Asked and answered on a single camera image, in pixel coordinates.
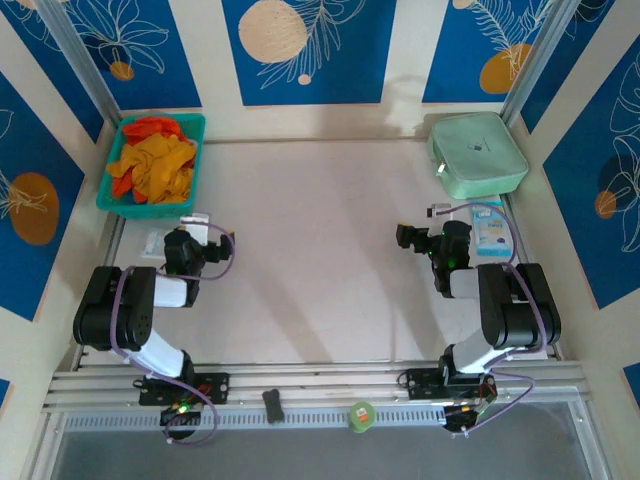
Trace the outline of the green tape roll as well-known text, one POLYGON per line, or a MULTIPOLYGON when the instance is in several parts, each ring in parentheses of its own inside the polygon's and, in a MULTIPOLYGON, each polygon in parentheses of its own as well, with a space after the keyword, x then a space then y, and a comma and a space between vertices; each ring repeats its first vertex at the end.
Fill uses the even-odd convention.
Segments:
POLYGON ((370 429, 376 420, 376 411, 368 402, 357 402, 349 410, 348 425, 355 433, 364 433, 370 429))

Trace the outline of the aluminium table rail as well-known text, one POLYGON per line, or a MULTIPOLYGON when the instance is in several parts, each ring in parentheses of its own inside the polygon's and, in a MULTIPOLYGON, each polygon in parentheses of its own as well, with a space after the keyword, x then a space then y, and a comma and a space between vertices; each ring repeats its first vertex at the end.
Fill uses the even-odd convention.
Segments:
MULTIPOLYGON (((229 408, 258 408, 262 393, 277 389, 286 408, 347 406, 358 400, 376 405, 404 405, 408 392, 397 383, 411 368, 431 368, 434 362, 356 362, 316 364, 200 364, 198 372, 230 375, 229 408)), ((590 400, 582 367, 577 361, 513 360, 498 372, 528 376, 536 388, 529 402, 590 400)), ((139 372, 130 366, 85 365, 76 371, 56 372, 46 393, 47 413, 127 411, 138 405, 133 381, 139 372)))

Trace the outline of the mint green zip case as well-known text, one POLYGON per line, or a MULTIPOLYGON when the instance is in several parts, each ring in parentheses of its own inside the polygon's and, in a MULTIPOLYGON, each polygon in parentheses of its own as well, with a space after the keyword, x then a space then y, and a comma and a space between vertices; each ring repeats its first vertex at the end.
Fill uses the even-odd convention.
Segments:
POLYGON ((529 171, 509 129, 494 112, 438 120, 427 147, 435 175, 457 200, 511 193, 529 171))

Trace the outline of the black clip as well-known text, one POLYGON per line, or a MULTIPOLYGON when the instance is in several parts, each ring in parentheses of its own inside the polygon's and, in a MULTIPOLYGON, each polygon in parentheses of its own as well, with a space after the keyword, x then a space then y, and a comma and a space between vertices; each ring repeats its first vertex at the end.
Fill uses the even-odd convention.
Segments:
POLYGON ((277 389, 271 389, 262 393, 262 399, 265 406, 267 422, 270 425, 283 422, 285 414, 281 404, 280 392, 277 389))

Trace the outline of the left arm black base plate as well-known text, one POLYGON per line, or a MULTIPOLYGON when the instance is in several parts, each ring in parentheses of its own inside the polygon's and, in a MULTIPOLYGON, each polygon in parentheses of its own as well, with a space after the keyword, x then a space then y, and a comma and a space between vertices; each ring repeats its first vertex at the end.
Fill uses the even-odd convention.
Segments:
MULTIPOLYGON (((214 405, 227 402, 230 375, 227 373, 196 373, 192 387, 205 395, 214 405)), ((162 427, 196 426, 206 403, 196 394, 172 383, 142 377, 133 381, 139 391, 141 406, 160 407, 162 427)))

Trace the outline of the aluminium frame post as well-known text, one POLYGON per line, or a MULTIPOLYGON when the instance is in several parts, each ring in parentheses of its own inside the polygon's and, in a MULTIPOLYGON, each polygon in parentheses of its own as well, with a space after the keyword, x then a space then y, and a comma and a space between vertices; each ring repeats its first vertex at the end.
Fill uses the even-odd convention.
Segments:
POLYGON ((554 0, 549 16, 542 25, 529 55, 516 77, 513 88, 506 97, 500 116, 511 128, 520 116, 522 107, 529 98, 567 25, 570 23, 581 0, 554 0))
POLYGON ((34 3, 44 24, 103 119, 117 127, 122 119, 119 107, 67 15, 64 5, 58 0, 34 0, 34 3))

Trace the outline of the white surgical mask packet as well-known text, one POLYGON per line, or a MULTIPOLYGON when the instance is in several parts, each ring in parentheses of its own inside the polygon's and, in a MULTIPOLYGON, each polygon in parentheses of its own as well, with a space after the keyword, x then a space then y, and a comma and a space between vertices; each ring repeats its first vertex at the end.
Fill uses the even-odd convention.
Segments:
POLYGON ((165 258, 165 236, 168 230, 149 229, 143 236, 141 241, 140 256, 142 258, 163 260, 165 258))

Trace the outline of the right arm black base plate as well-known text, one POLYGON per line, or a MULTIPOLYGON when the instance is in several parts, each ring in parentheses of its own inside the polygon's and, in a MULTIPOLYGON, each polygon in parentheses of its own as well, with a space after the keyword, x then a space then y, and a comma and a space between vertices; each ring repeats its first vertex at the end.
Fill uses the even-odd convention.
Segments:
POLYGON ((410 401, 440 402, 444 428, 452 434, 467 433, 497 400, 494 377, 488 374, 449 373, 439 368, 413 368, 401 373, 396 383, 408 392, 410 401))

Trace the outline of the blue white wipes packet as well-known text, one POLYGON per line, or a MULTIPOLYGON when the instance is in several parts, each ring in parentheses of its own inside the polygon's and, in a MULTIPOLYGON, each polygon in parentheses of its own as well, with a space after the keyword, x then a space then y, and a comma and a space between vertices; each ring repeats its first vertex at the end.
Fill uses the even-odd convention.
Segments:
POLYGON ((513 240, 501 202, 473 202, 471 207, 472 233, 479 256, 509 260, 513 240))

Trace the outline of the teal plastic basket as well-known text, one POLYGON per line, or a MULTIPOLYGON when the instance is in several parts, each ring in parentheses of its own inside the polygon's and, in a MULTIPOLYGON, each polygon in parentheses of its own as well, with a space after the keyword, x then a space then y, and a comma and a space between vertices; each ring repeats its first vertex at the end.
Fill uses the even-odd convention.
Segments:
POLYGON ((127 219, 177 218, 195 205, 206 119, 197 113, 130 116, 117 129, 96 197, 127 219))

